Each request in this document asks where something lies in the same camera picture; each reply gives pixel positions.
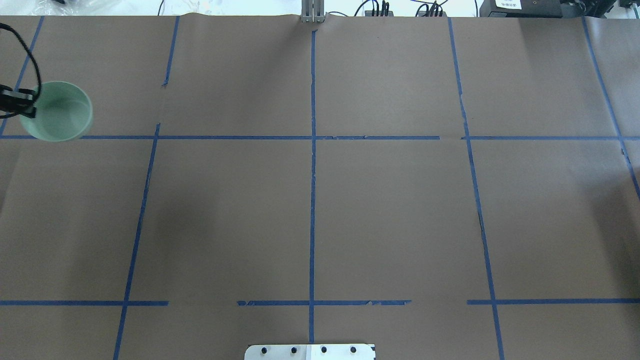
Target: sticker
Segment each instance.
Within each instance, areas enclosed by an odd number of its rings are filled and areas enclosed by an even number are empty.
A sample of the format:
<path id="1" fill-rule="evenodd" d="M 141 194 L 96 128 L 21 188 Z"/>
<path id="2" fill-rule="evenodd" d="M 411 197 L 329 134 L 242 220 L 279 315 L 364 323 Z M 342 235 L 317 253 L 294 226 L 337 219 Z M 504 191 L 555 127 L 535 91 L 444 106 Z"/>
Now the sticker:
<path id="1" fill-rule="evenodd" d="M 520 0 L 495 0 L 495 5 L 499 8 L 522 10 Z"/>

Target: light green plastic bowl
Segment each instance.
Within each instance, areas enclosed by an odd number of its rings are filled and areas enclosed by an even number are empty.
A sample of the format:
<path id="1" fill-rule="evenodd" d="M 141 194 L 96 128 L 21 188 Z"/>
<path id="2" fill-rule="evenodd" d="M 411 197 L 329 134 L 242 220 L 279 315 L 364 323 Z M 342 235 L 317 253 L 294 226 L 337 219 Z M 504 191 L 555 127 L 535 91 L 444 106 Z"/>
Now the light green plastic bowl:
<path id="1" fill-rule="evenodd" d="M 93 124 L 91 100 L 82 89 L 71 83 L 43 83 L 42 94 L 35 107 L 35 119 L 21 115 L 20 123 L 31 136 L 41 140 L 74 140 L 85 135 Z"/>

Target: white bracket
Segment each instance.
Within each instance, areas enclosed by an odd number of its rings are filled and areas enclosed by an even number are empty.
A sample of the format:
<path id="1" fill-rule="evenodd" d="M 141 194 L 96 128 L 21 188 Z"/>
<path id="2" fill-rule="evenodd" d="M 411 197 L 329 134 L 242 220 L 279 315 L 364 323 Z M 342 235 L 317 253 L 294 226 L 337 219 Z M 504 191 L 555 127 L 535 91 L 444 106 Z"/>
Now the white bracket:
<path id="1" fill-rule="evenodd" d="M 324 0 L 302 0 L 302 22 L 324 22 Z"/>
<path id="2" fill-rule="evenodd" d="M 252 345 L 244 360 L 376 360 L 369 344 Z"/>

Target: black box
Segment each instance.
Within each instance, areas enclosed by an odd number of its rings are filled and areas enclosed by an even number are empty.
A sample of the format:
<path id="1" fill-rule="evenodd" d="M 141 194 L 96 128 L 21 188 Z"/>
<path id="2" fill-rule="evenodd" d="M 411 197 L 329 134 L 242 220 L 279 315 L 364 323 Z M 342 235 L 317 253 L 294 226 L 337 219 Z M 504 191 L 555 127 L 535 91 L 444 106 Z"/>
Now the black box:
<path id="1" fill-rule="evenodd" d="M 481 17 L 562 17 L 560 0 L 484 0 Z"/>

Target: blue grid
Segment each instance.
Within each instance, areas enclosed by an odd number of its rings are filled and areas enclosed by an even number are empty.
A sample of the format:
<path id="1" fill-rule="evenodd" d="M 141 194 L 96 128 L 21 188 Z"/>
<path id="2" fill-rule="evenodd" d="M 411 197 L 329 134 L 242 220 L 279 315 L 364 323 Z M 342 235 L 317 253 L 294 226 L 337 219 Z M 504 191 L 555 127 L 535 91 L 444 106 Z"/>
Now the blue grid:
<path id="1" fill-rule="evenodd" d="M 454 31 L 451 18 L 448 18 L 449 36 L 451 38 L 451 50 L 453 57 L 453 65 L 456 73 L 456 82 L 458 86 L 458 95 L 460 97 L 460 110 L 463 117 L 463 126 L 465 130 L 465 136 L 461 138 L 467 145 L 468 160 L 470 165 L 470 174 L 474 187 L 474 196 L 476 200 L 479 225 L 481 228 L 481 237 L 483 242 L 483 252 L 486 267 L 486 275 L 488 280 L 488 287 L 490 293 L 490 299 L 472 299 L 468 300 L 467 304 L 470 306 L 491 306 L 493 312 L 493 320 L 495 327 L 495 334 L 497 339 L 497 348 L 500 360 L 504 360 L 504 349 L 502 345 L 502 335 L 500 331 L 500 321 L 498 306 L 512 306 L 512 305 L 546 305 L 546 304 L 640 304 L 640 299 L 633 298 L 583 298 L 583 299 L 497 299 L 495 296 L 495 289 L 493 286 L 493 276 L 491 270 L 490 252 L 488 248 L 488 242 L 486 239 L 486 233 L 484 229 L 484 218 L 482 214 L 481 198 L 477 185 L 476 167 L 474 163 L 474 156 L 472 150 L 472 142 L 478 140 L 564 140 L 564 141 L 618 141 L 623 150 L 625 156 L 625 162 L 627 164 L 630 176 L 632 178 L 636 194 L 640 199 L 640 187 L 636 179 L 636 175 L 633 171 L 628 152 L 624 141 L 637 141 L 640 140 L 640 136 L 622 136 L 618 121 L 611 106 L 609 94 L 604 85 L 600 69 L 595 58 L 593 46 L 591 44 L 591 38 L 589 36 L 589 29 L 585 18 L 582 18 L 582 25 L 584 28 L 584 34 L 588 43 L 589 54 L 591 56 L 595 72 L 600 83 L 602 93 L 604 95 L 609 114 L 611 116 L 612 123 L 616 130 L 616 136 L 472 136 L 469 131 L 467 122 L 467 113 L 465 111 L 464 103 L 462 100 L 462 83 L 460 78 L 460 69 L 458 67 L 458 55 L 456 52 L 456 45 L 454 39 Z M 163 86 L 169 83 L 170 71 L 173 60 L 173 52 L 175 49 L 177 33 L 179 30 L 180 17 L 175 18 L 175 25 L 173 29 L 172 42 L 170 47 L 170 54 L 167 63 L 166 76 Z M 31 41 L 30 49 L 33 50 L 36 44 L 36 40 L 42 28 L 44 17 L 41 17 L 33 39 Z M 309 309 L 309 342 L 314 342 L 314 308 L 316 306 L 405 306 L 411 302 L 411 300 L 316 300 L 315 299 L 315 206 L 316 206 L 316 142 L 318 140 L 439 140 L 439 136 L 317 136 L 316 135 L 316 32 L 314 30 L 311 33 L 312 45 L 311 45 L 311 124 L 312 134 L 310 136 L 234 136 L 234 135 L 217 135 L 217 136 L 199 136 L 199 135 L 160 135 L 160 124 L 156 126 L 154 135 L 88 135 L 84 136 L 82 140 L 153 140 L 151 149 L 151 155 L 149 159 L 147 178 L 145 181 L 145 189 L 143 192 L 143 199 L 140 208 L 140 215 L 138 218 L 138 226 L 136 229 L 136 236 L 134 239 L 134 245 L 131 255 L 131 263 L 129 266 L 129 275 L 127 277 L 127 284 L 125 287 L 125 294 L 123 300 L 0 300 L 0 306 L 106 306 L 106 307 L 121 307 L 120 323 L 118 326 L 118 334 L 116 337 L 116 345 L 114 350 L 113 359 L 117 360 L 120 353 L 120 345 L 122 343 L 122 336 L 124 334 L 124 326 L 128 307 L 155 307 L 155 306 L 168 306 L 168 301 L 133 301 L 129 300 L 131 294 L 131 285 L 134 276 L 136 258 L 138 254 L 138 246 L 140 244 L 140 235 L 143 225 L 143 219 L 145 214 L 145 208 L 147 203 L 147 195 L 149 191 L 150 178 L 152 174 L 153 164 L 155 160 L 157 143 L 159 140 L 310 140 L 312 142 L 312 159 L 311 159 L 311 176 L 310 176 L 310 248 L 309 248 L 309 300 L 249 300 L 249 301 L 237 301 L 237 305 L 241 307 L 251 306 L 307 306 Z M 22 66 L 20 76 L 18 78 L 16 88 L 20 86 L 20 82 L 24 76 L 25 69 L 29 63 L 29 58 L 26 57 Z M 34 139 L 28 135 L 4 135 L 4 129 L 6 127 L 6 119 L 3 120 L 0 126 L 0 138 L 2 139 Z"/>

